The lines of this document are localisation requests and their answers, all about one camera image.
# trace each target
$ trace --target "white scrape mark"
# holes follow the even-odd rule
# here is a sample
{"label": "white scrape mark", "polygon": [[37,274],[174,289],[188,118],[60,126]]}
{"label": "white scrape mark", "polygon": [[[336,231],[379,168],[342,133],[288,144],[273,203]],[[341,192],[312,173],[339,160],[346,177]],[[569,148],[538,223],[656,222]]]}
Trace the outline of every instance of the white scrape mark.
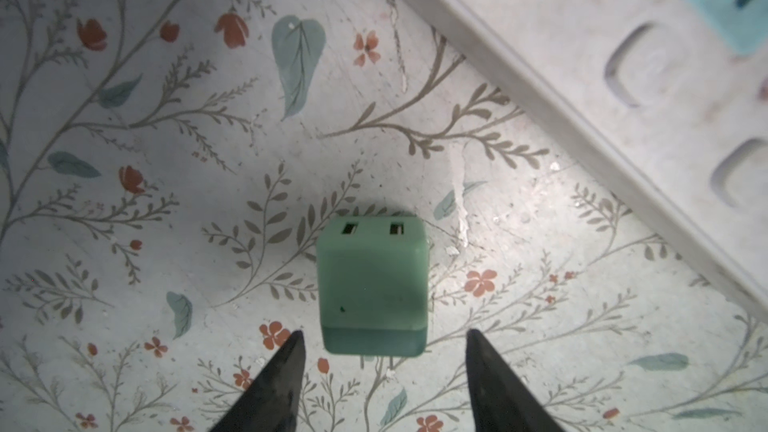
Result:
{"label": "white scrape mark", "polygon": [[467,209],[464,208],[464,145],[462,143],[451,144],[448,148],[448,159],[451,165],[456,216],[458,216],[458,240],[466,248],[469,245],[469,224],[467,224]]}

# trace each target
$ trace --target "red flower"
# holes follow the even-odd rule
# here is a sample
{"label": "red flower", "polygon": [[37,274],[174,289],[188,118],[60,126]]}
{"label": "red flower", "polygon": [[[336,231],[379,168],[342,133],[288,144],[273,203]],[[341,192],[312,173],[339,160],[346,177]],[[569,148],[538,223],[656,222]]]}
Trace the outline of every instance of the red flower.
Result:
{"label": "red flower", "polygon": [[328,359],[317,359],[317,369],[321,374],[327,374],[331,367],[328,365]]}
{"label": "red flower", "polygon": [[78,19],[78,36],[86,49],[99,52],[107,48],[107,33],[96,19],[88,19],[85,25]]}
{"label": "red flower", "polygon": [[241,369],[239,374],[232,374],[235,377],[235,385],[237,387],[242,387],[243,390],[250,387],[250,385],[254,382],[252,378],[250,378],[250,372],[245,369]]}
{"label": "red flower", "polygon": [[152,337],[152,343],[144,342],[144,348],[147,350],[154,350],[154,356],[162,358],[163,354],[168,352],[168,346],[160,345],[160,340],[157,337]]}
{"label": "red flower", "polygon": [[121,167],[118,176],[120,177],[120,184],[131,194],[138,195],[144,193],[144,189],[139,187],[144,183],[144,176],[135,168],[131,166]]}
{"label": "red flower", "polygon": [[421,426],[417,432],[440,432],[442,428],[442,420],[437,420],[436,415],[430,415],[426,419],[417,418],[416,423]]}
{"label": "red flower", "polygon": [[485,292],[492,292],[496,287],[493,284],[493,279],[496,278],[496,271],[487,270],[482,275],[478,272],[472,271],[467,274],[466,285],[464,290],[466,292],[475,291],[475,297],[480,297]]}
{"label": "red flower", "polygon": [[224,30],[224,43],[230,49],[245,45],[245,38],[248,37],[248,25],[243,17],[229,12],[219,17],[214,32]]}
{"label": "red flower", "polygon": [[264,347],[272,350],[277,347],[281,347],[290,337],[290,331],[283,328],[280,322],[272,322],[269,330],[267,330],[264,324],[259,327],[262,335],[264,336]]}
{"label": "red flower", "polygon": [[376,36],[376,31],[371,30],[366,37],[366,42],[362,42],[362,35],[357,34],[355,38],[355,50],[362,50],[363,52],[353,62],[356,66],[364,66],[366,64],[366,54],[371,62],[376,63],[382,58],[381,54],[374,52],[373,50],[379,45],[379,37]]}
{"label": "red flower", "polygon": [[80,419],[80,427],[83,427],[84,429],[87,429],[91,427],[91,429],[95,429],[98,427],[98,424],[96,424],[96,418],[93,414],[88,414],[87,417],[82,415],[80,412],[77,412],[74,415],[76,418]]}
{"label": "red flower", "polygon": [[170,419],[170,423],[172,425],[177,425],[179,427],[176,427],[176,432],[189,432],[190,430],[194,430],[194,427],[190,425],[190,420],[186,417],[181,418],[181,422],[179,422],[177,419]]}
{"label": "red flower", "polygon": [[165,24],[160,28],[160,38],[166,42],[176,42],[179,36],[179,24],[171,24],[166,20]]}
{"label": "red flower", "polygon": [[603,418],[604,419],[612,419],[612,418],[616,417],[617,415],[619,415],[619,409],[612,408],[608,412],[603,414]]}

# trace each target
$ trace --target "green block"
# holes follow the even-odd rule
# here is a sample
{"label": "green block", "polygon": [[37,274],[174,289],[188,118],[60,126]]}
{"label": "green block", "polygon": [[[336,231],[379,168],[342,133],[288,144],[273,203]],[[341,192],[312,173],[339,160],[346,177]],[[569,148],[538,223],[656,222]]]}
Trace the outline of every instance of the green block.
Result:
{"label": "green block", "polygon": [[416,217],[337,217],[317,239],[320,324],[334,354],[414,357],[427,340],[429,247]]}

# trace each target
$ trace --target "blue-green leaf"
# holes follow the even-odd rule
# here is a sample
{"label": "blue-green leaf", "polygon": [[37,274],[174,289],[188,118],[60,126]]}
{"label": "blue-green leaf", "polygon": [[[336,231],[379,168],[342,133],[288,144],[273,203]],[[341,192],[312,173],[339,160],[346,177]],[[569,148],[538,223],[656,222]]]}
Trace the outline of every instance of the blue-green leaf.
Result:
{"label": "blue-green leaf", "polygon": [[10,166],[8,165],[8,149],[5,149],[5,144],[0,140],[0,167],[8,173]]}
{"label": "blue-green leaf", "polygon": [[[481,180],[480,182],[464,182],[463,195],[466,197],[467,194],[469,194],[471,191],[475,190],[477,187],[480,187],[483,184],[485,184],[485,181],[483,180]],[[453,211],[455,210],[456,210],[456,196],[454,195],[453,190],[451,190],[443,198],[443,200],[441,200],[440,203],[437,204],[437,207],[435,207],[435,220],[446,218],[447,216],[450,216],[451,214],[453,214]]]}
{"label": "blue-green leaf", "polygon": [[98,93],[98,103],[105,109],[112,109],[113,107],[120,107],[128,98],[130,93],[134,91],[134,88],[141,80],[141,75],[133,80],[122,82],[109,89],[102,89]]}
{"label": "blue-green leaf", "polygon": [[397,396],[395,396],[395,398],[389,401],[389,406],[386,408],[386,413],[384,413],[384,417],[382,417],[380,425],[387,425],[392,422],[398,416],[398,414],[402,412],[402,409],[406,408],[407,402],[408,394],[406,393],[406,389],[402,389],[402,391]]}
{"label": "blue-green leaf", "polygon": [[101,175],[100,171],[96,170],[91,164],[73,156],[69,152],[53,152],[48,156],[48,163],[51,164],[53,170],[66,176],[93,178]]}
{"label": "blue-green leaf", "polygon": [[629,365],[639,365],[645,370],[683,370],[688,367],[688,356],[676,353],[647,355],[632,360]]}
{"label": "blue-green leaf", "polygon": [[179,338],[186,334],[192,325],[192,302],[186,296],[173,292],[168,292],[165,295],[165,300],[168,301],[170,310],[174,311],[174,325],[176,326],[174,338]]}
{"label": "blue-green leaf", "polygon": [[685,412],[680,412],[679,414],[676,414],[673,416],[673,419],[708,419],[712,417],[724,417],[728,415],[741,415],[741,412],[738,410],[729,410],[729,409],[712,409],[712,408],[705,408],[705,409],[693,409],[693,410],[686,410]]}
{"label": "blue-green leaf", "polygon": [[286,112],[283,119],[301,112],[312,75],[326,44],[326,32],[314,19],[284,16],[272,29],[272,53],[283,83]]}

